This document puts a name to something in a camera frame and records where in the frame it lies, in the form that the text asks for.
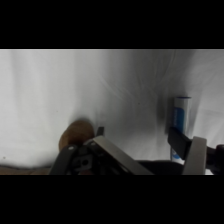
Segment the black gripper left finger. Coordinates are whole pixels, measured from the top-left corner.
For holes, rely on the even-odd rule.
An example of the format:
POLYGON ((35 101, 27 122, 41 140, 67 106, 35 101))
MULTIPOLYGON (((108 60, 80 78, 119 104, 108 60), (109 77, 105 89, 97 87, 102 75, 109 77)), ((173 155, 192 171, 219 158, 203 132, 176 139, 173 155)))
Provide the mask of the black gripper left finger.
POLYGON ((50 175, 152 175, 152 172, 124 153, 104 137, 99 127, 97 136, 82 146, 70 144, 62 149, 52 165, 50 175))

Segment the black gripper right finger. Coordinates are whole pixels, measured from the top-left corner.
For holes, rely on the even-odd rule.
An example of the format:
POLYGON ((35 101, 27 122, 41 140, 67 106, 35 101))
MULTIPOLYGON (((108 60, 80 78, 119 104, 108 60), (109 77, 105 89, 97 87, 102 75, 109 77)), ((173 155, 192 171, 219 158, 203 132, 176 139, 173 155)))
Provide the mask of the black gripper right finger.
POLYGON ((177 128, 169 129, 168 143, 184 161, 183 175, 203 175, 206 170, 214 175, 224 175, 224 144, 211 148, 206 139, 189 139, 177 128))

